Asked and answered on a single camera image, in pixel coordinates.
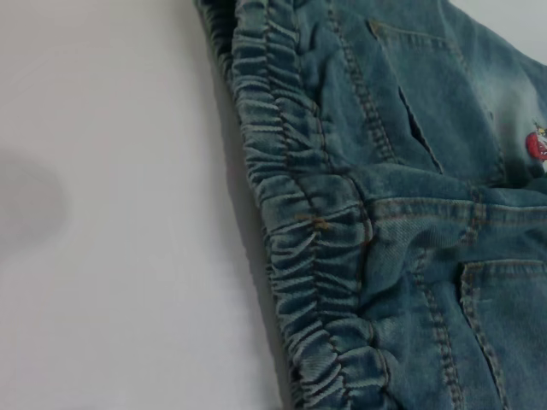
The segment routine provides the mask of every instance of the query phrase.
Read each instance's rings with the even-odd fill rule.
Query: white surface
[[[547,61],[544,2],[456,3]],[[0,409],[282,408],[259,224],[191,1],[2,0],[0,62]]]

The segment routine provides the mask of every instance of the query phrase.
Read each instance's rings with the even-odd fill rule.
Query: back pocket
[[[541,261],[465,264],[461,295],[503,409],[544,408],[547,266]]]
[[[443,172],[474,183],[502,182],[502,153],[491,118],[457,45],[376,21],[369,25]]]

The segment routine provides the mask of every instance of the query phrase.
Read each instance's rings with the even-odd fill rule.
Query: embroidered patch
[[[540,161],[547,161],[547,135],[545,129],[535,124],[536,131],[526,137],[526,148],[532,158]]]

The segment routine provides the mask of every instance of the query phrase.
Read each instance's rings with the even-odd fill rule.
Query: faded denim
[[[547,68],[445,0],[198,0],[296,408],[547,407]]]

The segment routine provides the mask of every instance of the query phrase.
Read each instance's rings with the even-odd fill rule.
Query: light blue jeans
[[[199,0],[296,408],[547,408],[547,68],[445,0]]]

